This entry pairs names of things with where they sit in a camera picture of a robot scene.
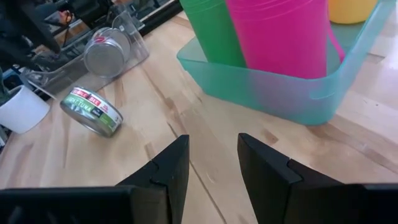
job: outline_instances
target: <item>clear plastic tray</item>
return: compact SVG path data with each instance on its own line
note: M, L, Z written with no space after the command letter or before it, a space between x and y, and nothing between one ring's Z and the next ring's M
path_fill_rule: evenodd
M136 28L137 25L142 23L135 17L131 17L123 5L114 5L111 10L112 14L110 14L110 19L112 21L112 28L123 31L131 41L131 58L126 62L124 70L121 73L123 74L145 60L149 56L149 51ZM64 66L51 72L37 72L25 69L22 75L25 76L33 86L52 98L63 98L68 93L69 89L75 85L97 91L109 84L119 75L114 78L97 77L87 70L83 60L85 45L90 41L95 31L96 30L86 33L61 50L61 57L66 53L69 54L70 57L73 57L70 54L75 54L73 57L74 59Z

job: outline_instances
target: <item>wooden table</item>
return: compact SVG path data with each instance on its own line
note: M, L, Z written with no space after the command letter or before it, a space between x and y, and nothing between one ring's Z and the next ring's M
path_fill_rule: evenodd
M391 16L336 116L308 127L204 95L176 59L194 36L182 13L145 38L144 63L99 91L125 118L113 138L54 102L33 130L11 136L0 187L114 185L189 134L183 223L256 223L236 152L241 132L342 182L398 182L396 21Z

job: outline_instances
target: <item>yellow plastic cup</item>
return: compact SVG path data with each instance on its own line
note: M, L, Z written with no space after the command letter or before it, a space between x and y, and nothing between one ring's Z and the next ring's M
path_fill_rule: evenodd
M376 4L377 0L329 0L329 17L339 24L363 22Z

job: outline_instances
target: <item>tuna can label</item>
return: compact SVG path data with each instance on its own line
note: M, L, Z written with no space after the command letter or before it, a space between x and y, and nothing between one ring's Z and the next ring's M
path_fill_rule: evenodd
M87 90L75 87L72 92L64 99L64 102L89 112L98 118L111 132L121 124L122 117L109 103L96 97Z

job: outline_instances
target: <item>teal plastic bin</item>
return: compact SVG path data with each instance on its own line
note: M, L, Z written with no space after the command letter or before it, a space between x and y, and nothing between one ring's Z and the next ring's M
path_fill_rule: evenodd
M306 80L271 72L208 63L196 39L177 55L182 67L202 90L216 98L306 125L332 119L345 93L384 27L396 0L380 0L360 24L333 24L346 58L342 64L328 43L328 76Z

